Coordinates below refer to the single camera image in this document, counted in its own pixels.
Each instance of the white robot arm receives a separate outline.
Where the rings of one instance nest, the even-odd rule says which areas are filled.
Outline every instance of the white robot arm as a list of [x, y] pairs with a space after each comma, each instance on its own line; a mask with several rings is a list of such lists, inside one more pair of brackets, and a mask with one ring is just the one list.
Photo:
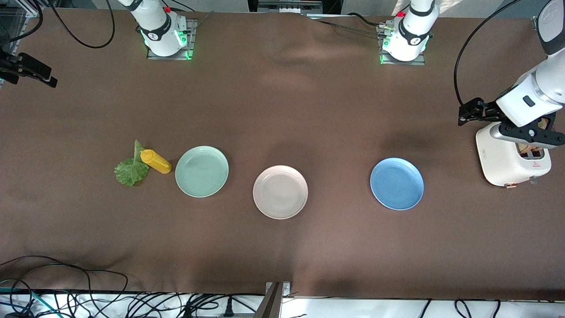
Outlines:
[[167, 57], [186, 45], [179, 36], [179, 32], [186, 28], [186, 19], [170, 10], [165, 12], [159, 0], [118, 1], [133, 14], [141, 27], [145, 44], [156, 55]]
[[399, 61], [414, 60], [425, 49], [439, 14], [435, 0], [411, 0], [408, 13], [394, 18], [394, 31], [383, 50]]
[[[555, 112], [565, 104], [565, 0], [550, 0], [537, 19], [547, 59], [522, 75], [495, 101], [475, 98], [459, 108], [459, 125], [469, 121], [501, 122], [492, 137], [551, 149], [565, 144], [565, 135], [551, 131]], [[547, 120], [545, 129], [538, 123]]]

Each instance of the lettuce leaf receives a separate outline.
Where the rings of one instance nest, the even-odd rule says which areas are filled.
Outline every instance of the lettuce leaf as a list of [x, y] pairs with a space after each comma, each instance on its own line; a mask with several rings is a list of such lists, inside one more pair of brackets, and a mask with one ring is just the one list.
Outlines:
[[141, 151], [145, 150], [145, 147], [139, 142], [135, 141], [133, 158], [126, 159], [120, 162], [116, 168], [114, 168], [114, 173], [116, 174], [116, 180], [121, 184], [133, 187], [133, 185], [145, 179], [147, 172], [149, 171], [149, 166], [141, 161]]

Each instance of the yellow bottle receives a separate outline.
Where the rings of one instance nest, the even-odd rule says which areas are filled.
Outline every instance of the yellow bottle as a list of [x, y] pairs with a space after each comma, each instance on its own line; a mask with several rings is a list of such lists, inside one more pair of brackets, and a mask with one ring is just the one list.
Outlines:
[[141, 161], [145, 162], [160, 173], [169, 173], [172, 169], [171, 164], [167, 160], [151, 149], [141, 151]]

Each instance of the plate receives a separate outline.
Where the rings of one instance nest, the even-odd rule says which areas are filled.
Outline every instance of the plate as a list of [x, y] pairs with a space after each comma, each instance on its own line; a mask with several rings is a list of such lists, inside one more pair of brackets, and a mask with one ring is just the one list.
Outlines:
[[199, 146], [180, 157], [175, 179], [179, 188], [189, 196], [206, 197], [224, 186], [228, 171], [228, 160], [221, 151]]
[[413, 164], [400, 158], [379, 162], [371, 173], [371, 190], [377, 200], [392, 210], [408, 210], [424, 195], [424, 180]]
[[253, 200], [259, 211], [277, 220], [298, 214], [306, 204], [306, 199], [306, 180], [292, 167], [270, 167], [257, 177], [253, 185]]

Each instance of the table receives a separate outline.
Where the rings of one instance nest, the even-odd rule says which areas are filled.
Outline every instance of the table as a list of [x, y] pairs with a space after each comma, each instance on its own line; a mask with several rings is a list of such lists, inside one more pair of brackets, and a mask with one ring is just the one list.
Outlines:
[[[90, 44], [110, 34], [107, 11], [61, 15]], [[212, 14], [192, 61], [147, 61], [133, 17], [115, 15], [105, 49], [81, 47], [49, 12], [21, 44], [59, 85], [22, 79], [0, 91], [2, 260], [40, 253], [110, 268], [131, 276], [130, 290], [257, 292], [293, 281], [297, 295], [565, 296], [564, 150], [551, 151], [540, 184], [500, 189], [477, 158], [485, 124], [457, 126], [453, 65], [479, 19], [438, 19], [417, 67], [380, 65], [374, 38], [296, 14]], [[356, 18], [332, 21], [372, 31]], [[528, 20], [491, 21], [461, 61], [462, 97], [492, 100], [543, 58]], [[152, 170], [123, 186], [114, 167], [136, 139], [172, 163], [217, 147], [227, 184], [195, 199], [174, 174]], [[423, 175], [412, 210], [388, 210], [371, 194], [370, 172], [387, 157]], [[253, 202], [255, 178], [273, 165], [308, 182], [308, 202], [289, 220]], [[85, 287], [60, 268], [26, 280]], [[100, 274], [93, 288], [120, 286]]]

